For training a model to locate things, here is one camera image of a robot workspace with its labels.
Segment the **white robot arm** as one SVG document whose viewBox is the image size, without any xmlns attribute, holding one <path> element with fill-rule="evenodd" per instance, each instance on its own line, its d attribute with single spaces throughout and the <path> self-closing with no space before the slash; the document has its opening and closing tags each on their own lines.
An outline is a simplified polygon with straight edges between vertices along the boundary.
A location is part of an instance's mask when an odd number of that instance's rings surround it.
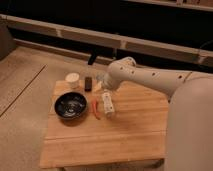
<svg viewBox="0 0 213 171">
<path fill-rule="evenodd" d="M 101 87 L 131 81 L 169 101 L 164 171 L 213 171 L 213 74 L 138 68 L 131 57 L 108 65 Z"/>
</svg>

